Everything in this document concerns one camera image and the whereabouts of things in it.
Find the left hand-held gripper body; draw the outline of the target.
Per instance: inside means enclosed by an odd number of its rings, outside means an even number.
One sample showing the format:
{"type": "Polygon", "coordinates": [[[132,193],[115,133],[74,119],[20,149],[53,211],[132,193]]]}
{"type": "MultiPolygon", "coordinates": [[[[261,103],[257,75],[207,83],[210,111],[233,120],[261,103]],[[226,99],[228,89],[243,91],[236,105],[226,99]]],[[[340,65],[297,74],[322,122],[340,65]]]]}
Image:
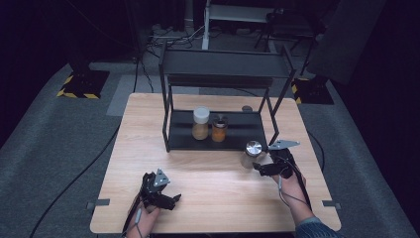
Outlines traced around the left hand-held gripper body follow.
{"type": "Polygon", "coordinates": [[[169,196],[162,194],[163,189],[169,184],[169,178],[164,174],[162,169],[158,169],[155,173],[145,173],[140,189],[140,196],[145,207],[156,206],[159,199],[170,199],[169,196]]]}

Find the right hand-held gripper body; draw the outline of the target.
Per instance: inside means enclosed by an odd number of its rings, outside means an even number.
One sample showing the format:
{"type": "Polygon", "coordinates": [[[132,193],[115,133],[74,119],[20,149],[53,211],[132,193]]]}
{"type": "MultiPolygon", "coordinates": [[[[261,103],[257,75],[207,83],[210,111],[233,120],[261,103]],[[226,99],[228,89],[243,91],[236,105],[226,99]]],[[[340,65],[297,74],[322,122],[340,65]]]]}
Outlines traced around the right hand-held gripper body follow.
{"type": "Polygon", "coordinates": [[[292,176],[296,164],[289,149],[298,145],[297,141],[278,140],[268,146],[272,159],[270,172],[272,175],[280,175],[284,179],[289,179],[292,176]]]}

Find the shiny metal lid glass jar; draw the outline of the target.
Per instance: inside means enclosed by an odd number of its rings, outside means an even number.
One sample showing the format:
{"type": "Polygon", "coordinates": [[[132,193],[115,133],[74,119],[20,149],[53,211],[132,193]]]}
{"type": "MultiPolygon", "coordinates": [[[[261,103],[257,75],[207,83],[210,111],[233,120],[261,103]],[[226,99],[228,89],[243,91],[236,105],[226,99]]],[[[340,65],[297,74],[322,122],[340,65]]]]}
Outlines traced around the shiny metal lid glass jar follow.
{"type": "Polygon", "coordinates": [[[252,169],[258,157],[262,154],[263,147],[258,141],[249,141],[241,155],[241,165],[245,169],[252,169]]]}

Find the orange spice jar silver lid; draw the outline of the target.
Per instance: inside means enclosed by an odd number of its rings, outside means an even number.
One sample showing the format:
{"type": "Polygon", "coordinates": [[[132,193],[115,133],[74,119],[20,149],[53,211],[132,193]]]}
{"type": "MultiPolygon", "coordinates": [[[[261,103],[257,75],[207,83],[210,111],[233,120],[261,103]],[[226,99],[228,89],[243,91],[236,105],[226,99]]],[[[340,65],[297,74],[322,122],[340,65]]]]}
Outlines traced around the orange spice jar silver lid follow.
{"type": "Polygon", "coordinates": [[[223,142],[226,138],[227,128],[228,118],[222,114],[215,116],[212,120],[212,140],[214,142],[223,142]]]}

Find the white lid spice jar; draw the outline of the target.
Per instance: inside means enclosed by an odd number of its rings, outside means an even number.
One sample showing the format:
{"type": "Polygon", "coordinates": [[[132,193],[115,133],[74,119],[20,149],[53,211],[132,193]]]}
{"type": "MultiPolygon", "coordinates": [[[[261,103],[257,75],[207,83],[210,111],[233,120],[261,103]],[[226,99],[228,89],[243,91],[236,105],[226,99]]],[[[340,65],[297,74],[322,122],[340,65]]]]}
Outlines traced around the white lid spice jar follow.
{"type": "Polygon", "coordinates": [[[193,110],[192,136],[196,140],[205,140],[208,137],[208,120],[210,110],[205,106],[196,107],[193,110]]]}

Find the black two-tier metal rack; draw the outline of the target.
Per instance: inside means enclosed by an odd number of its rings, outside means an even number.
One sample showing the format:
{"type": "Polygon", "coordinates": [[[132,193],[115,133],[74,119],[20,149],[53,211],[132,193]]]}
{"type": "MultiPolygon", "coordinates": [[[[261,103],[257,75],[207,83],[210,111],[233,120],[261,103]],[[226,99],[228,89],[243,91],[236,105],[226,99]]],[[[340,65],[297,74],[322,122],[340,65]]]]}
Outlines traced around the black two-tier metal rack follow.
{"type": "Polygon", "coordinates": [[[210,50],[172,49],[163,46],[158,69],[164,108],[162,135],[165,148],[171,150],[241,151],[251,140],[262,144],[264,150],[273,144],[279,130],[276,112],[285,95],[277,99],[269,96],[276,79],[289,86],[296,73],[288,48],[278,53],[229,52],[210,50]],[[261,89],[261,102],[254,109],[246,109],[244,96],[180,95],[185,106],[175,107],[172,94],[175,87],[202,87],[213,89],[261,89]],[[228,119],[226,139],[214,142],[207,138],[197,141],[192,137],[193,108],[207,106],[210,118],[228,119]]]}

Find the person's left hand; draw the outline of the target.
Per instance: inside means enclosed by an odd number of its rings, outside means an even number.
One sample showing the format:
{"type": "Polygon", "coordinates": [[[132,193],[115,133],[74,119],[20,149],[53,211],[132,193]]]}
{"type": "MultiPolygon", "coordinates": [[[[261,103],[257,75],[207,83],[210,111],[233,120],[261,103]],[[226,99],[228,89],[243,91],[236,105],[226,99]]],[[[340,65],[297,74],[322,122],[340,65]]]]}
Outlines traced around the person's left hand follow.
{"type": "Polygon", "coordinates": [[[124,229],[125,234],[132,230],[151,234],[158,219],[159,212],[159,208],[155,208],[152,212],[148,212],[141,200],[136,197],[133,201],[131,210],[129,211],[128,225],[124,229]]]}

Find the person's right hand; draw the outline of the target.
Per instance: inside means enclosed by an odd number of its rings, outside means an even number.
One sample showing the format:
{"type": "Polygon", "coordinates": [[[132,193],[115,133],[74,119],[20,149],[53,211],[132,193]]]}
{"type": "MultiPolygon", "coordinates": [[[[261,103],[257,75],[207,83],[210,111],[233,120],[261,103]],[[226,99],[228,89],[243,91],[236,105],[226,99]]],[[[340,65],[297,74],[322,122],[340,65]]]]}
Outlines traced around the person's right hand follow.
{"type": "Polygon", "coordinates": [[[296,174],[292,174],[289,178],[283,178],[280,175],[271,178],[277,183],[279,196],[287,206],[293,208],[306,205],[306,199],[296,174]]]}

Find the grey table edge clamp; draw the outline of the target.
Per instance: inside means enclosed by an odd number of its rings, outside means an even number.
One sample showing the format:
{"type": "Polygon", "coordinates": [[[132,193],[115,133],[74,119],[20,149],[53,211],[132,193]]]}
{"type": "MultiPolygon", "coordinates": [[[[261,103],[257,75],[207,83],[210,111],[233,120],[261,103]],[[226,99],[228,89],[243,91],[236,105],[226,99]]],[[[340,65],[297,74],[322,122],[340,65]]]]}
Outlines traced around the grey table edge clamp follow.
{"type": "Polygon", "coordinates": [[[93,210],[96,206],[107,206],[110,204],[110,199],[97,199],[96,201],[88,201],[86,204],[86,208],[89,210],[93,210]]]}
{"type": "Polygon", "coordinates": [[[337,210],[340,210],[342,208],[341,204],[335,202],[334,200],[322,200],[322,204],[324,207],[334,207],[337,210]]]}

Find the yellow black striped stand base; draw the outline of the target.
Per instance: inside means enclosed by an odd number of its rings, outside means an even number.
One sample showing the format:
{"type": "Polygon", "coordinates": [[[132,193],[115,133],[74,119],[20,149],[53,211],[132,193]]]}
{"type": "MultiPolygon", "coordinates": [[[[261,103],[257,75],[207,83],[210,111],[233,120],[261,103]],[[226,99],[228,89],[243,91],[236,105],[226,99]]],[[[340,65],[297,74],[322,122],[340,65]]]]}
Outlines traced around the yellow black striped stand base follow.
{"type": "Polygon", "coordinates": [[[297,104],[333,105],[334,100],[326,86],[328,79],[322,76],[294,78],[291,89],[297,104]]]}
{"type": "Polygon", "coordinates": [[[72,72],[57,93],[57,97],[100,99],[102,88],[110,72],[90,70],[87,73],[72,72]]]}

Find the grey floor mat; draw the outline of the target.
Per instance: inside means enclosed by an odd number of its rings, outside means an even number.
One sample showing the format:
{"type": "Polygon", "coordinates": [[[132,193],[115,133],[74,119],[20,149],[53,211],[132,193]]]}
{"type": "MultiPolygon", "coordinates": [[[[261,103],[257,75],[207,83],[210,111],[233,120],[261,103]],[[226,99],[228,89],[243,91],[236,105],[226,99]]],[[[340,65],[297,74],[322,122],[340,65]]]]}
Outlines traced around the grey floor mat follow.
{"type": "Polygon", "coordinates": [[[128,98],[132,93],[161,94],[160,77],[158,75],[135,77],[133,74],[123,74],[120,77],[106,114],[108,116],[122,116],[125,112],[128,98]]]}

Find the dark stand with legs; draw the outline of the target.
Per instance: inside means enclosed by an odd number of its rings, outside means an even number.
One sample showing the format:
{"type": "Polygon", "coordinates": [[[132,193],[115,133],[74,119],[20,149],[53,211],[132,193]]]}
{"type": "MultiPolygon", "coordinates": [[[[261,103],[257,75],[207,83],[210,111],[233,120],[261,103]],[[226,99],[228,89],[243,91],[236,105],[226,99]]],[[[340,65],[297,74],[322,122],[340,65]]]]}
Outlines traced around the dark stand with legs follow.
{"type": "Polygon", "coordinates": [[[277,7],[265,15],[265,26],[262,28],[255,47],[261,40],[265,40],[265,50],[267,50],[270,40],[293,40],[292,48],[294,49],[303,40],[309,40],[309,49],[300,71],[300,74],[303,74],[309,64],[309,58],[317,38],[323,35],[326,30],[325,24],[314,13],[277,7]]]}

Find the grey leaning panel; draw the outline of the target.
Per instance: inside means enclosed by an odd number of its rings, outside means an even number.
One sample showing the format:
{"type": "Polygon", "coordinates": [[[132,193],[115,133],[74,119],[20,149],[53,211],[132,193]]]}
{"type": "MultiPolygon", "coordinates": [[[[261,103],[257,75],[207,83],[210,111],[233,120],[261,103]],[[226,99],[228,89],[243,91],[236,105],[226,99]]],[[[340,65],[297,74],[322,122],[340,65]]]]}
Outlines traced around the grey leaning panel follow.
{"type": "Polygon", "coordinates": [[[307,71],[348,84],[386,0],[341,0],[307,71]]]}

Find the white metal stand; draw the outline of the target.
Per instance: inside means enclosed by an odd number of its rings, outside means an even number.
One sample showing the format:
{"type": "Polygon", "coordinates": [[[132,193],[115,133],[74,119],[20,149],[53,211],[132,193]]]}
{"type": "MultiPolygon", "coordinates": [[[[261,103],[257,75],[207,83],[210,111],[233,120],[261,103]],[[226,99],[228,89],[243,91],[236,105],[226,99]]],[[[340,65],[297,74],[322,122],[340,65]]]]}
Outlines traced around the white metal stand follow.
{"type": "Polygon", "coordinates": [[[209,49],[209,30],[211,20],[265,23],[265,17],[270,12],[272,12],[271,8],[218,5],[212,4],[211,0],[207,0],[204,10],[202,49],[209,49]]]}

